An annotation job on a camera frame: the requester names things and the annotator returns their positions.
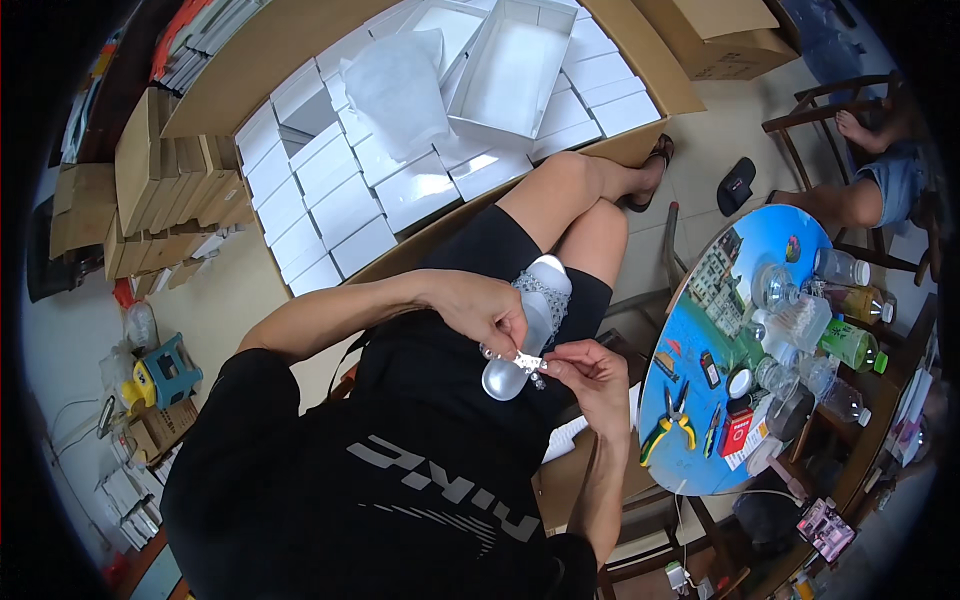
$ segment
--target flip-flop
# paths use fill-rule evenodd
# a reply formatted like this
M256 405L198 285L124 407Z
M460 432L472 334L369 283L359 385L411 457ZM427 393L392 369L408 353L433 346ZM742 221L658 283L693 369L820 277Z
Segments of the flip-flop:
M666 175L666 170L667 168L670 167L670 158L671 158L671 154L666 150L666 145L667 143L671 144L673 146L674 151L677 150L677 145L673 143L673 139L666 133L661 133L659 139L663 140L663 147L655 148L652 151L650 151L650 156L661 156L663 158L663 163L664 163L663 174ZM635 202L631 200L630 197L633 196L633 194L626 194L624 196L621 196L618 204L623 204L627 208L630 208L633 212L646 212L647 208L650 207L650 204L653 203L654 194L656 193L657 193L657 189L655 188L653 194L650 195L650 200L648 200L647 203L644 204L643 206L637 205Z

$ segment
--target pliers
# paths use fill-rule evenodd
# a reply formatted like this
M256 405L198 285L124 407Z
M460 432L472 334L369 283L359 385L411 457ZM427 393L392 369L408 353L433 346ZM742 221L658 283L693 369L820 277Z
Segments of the pliers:
M641 467L646 467L647 464L650 463L650 455L653 453L654 448L657 447L657 444L663 436L670 431L673 423L677 423L680 428L686 432L686 446L691 450L697 447L697 436L693 433L693 427L690 426L690 417L684 413L686 393L689 391L689 388L690 382L685 381L684 386L680 390L680 405L674 410L673 397L670 395L670 389L665 385L663 386L663 395L666 399L666 416L660 417L660 420L657 422L657 427L654 428L647 437L646 442L643 443L643 447L640 448Z

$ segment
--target hand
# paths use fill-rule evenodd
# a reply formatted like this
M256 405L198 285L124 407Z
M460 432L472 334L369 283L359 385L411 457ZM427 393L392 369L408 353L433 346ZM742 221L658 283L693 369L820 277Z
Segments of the hand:
M630 378L626 359L594 340L560 344L543 358L547 368L540 372L570 388L598 438L630 439Z
M451 329L513 359L527 335L520 292L506 281L466 271L423 270L420 298Z

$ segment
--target blue tabletop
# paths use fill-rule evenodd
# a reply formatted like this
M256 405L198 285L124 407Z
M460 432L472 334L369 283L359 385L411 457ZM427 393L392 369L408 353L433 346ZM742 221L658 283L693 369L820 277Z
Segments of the blue tabletop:
M762 206L728 226L692 267L690 277L674 296L669 317L643 386L639 408L640 443L664 416L664 387L676 400L690 382L684 411L697 437L689 450L686 434L674 426L654 449L648 469L663 488L682 495L722 492L749 478L746 467L731 470L720 457L720 433L726 416L727 379L741 368L754 369L763 358L759 342L740 331L751 310L750 284L757 266L786 266L798 285L813 273L818 248L831 247L820 224L805 212L785 204ZM720 375L714 387L701 366L712 361ZM713 454L704 458L707 430L717 403L720 427Z

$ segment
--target person wearing black shirt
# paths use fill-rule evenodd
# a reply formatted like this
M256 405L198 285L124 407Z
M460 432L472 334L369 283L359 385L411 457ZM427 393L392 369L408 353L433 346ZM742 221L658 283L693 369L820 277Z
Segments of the person wearing black shirt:
M631 428L626 363L591 339L627 244L613 201L649 202L665 162L554 155L419 269L295 298L251 329L160 506L196 596L591 598ZM496 401L477 342L514 355L527 325L508 281L551 249L573 292L546 389ZM372 327L350 396L298 416L289 366ZM597 443L548 538L530 478L571 391Z

